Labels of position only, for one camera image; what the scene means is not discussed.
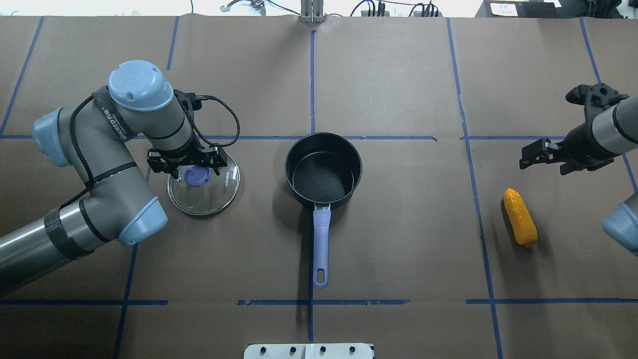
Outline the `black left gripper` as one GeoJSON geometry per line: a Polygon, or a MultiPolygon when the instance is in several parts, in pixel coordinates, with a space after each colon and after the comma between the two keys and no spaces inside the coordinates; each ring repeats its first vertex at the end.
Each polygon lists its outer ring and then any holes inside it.
{"type": "Polygon", "coordinates": [[[154,173],[166,173],[173,178],[178,177],[178,168],[199,166],[209,168],[220,175],[220,168],[228,166],[228,155],[221,146],[199,148],[188,146],[182,150],[160,151],[148,149],[147,162],[154,173]]]}

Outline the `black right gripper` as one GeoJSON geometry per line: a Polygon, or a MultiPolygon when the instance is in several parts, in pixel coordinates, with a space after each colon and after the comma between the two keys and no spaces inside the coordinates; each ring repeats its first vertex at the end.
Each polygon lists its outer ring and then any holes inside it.
{"type": "Polygon", "coordinates": [[[557,145],[550,139],[538,139],[520,150],[519,168],[526,170],[535,164],[555,164],[563,162],[560,174],[588,170],[590,172],[613,163],[614,154],[604,150],[595,141],[588,123],[571,130],[557,145]]]}

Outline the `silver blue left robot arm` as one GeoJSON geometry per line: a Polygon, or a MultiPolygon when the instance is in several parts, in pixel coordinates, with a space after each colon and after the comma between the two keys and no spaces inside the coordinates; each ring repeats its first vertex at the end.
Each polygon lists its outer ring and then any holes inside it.
{"type": "Polygon", "coordinates": [[[148,61],[130,60],[107,85],[75,107],[39,118],[31,136],[58,167],[73,166],[84,189],[43,218],[1,239],[1,294],[7,295],[113,240],[132,247],[166,227],[168,217],[126,143],[145,136],[154,173],[179,180],[191,165],[220,173],[225,145],[212,143],[194,122],[216,96],[173,89],[148,61]]]}

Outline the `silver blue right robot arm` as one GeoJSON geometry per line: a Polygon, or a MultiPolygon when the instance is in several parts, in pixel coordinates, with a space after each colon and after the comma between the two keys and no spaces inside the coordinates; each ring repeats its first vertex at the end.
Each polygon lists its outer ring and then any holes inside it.
{"type": "MultiPolygon", "coordinates": [[[[519,167],[559,163],[560,174],[597,171],[638,147],[638,101],[629,96],[588,118],[552,143],[548,138],[524,146],[519,167]]],[[[602,222],[604,232],[628,250],[638,254],[637,194],[619,204],[602,222]]]]}

